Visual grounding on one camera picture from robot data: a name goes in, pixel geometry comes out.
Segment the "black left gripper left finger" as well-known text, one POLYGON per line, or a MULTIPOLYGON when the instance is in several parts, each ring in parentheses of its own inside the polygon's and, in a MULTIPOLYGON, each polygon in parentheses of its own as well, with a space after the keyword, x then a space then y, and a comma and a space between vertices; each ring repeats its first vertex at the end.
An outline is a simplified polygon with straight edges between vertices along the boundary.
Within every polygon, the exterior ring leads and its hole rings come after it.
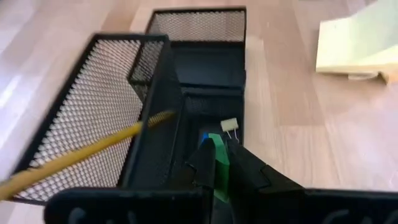
POLYGON ((171 223, 210 223, 215 187, 215 144, 206 138, 169 181, 176 193, 171 223))

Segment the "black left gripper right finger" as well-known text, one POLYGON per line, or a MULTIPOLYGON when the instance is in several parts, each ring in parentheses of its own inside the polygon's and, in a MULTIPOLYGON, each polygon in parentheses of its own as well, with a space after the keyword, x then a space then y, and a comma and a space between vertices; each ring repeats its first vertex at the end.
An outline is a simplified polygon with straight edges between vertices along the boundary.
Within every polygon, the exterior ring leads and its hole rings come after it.
POLYGON ((303 223, 304 188, 234 140, 228 141, 229 197, 238 223, 303 223))

